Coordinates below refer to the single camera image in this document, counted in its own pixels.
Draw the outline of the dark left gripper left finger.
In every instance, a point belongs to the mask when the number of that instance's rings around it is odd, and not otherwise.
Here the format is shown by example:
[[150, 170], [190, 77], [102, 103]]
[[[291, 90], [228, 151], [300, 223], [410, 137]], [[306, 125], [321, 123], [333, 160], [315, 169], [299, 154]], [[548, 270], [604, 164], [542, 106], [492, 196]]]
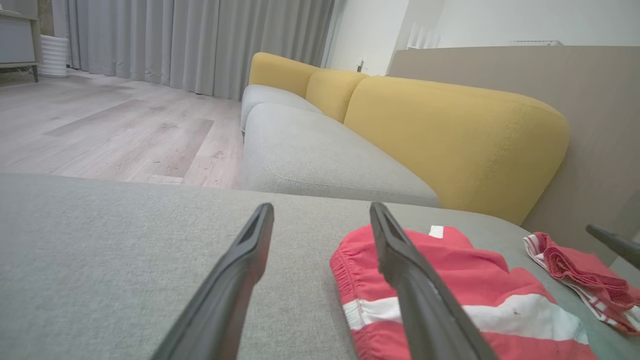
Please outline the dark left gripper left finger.
[[274, 207], [261, 203], [153, 354], [154, 360], [235, 360], [254, 286], [266, 269]]

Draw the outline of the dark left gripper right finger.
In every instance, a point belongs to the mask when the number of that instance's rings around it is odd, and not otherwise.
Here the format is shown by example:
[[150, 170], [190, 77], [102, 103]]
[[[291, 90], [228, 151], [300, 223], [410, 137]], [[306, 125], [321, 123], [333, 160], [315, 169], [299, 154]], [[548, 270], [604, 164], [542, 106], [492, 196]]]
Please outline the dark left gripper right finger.
[[498, 356], [434, 267], [381, 202], [369, 208], [378, 269], [397, 292], [414, 360], [496, 360]]

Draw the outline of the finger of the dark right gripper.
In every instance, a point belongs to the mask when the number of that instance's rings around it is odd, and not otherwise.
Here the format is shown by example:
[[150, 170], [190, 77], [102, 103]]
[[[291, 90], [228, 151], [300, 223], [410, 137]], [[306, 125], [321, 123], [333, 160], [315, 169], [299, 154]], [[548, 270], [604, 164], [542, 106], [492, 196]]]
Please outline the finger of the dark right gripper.
[[640, 269], [640, 244], [594, 224], [587, 224], [586, 231], [635, 269]]

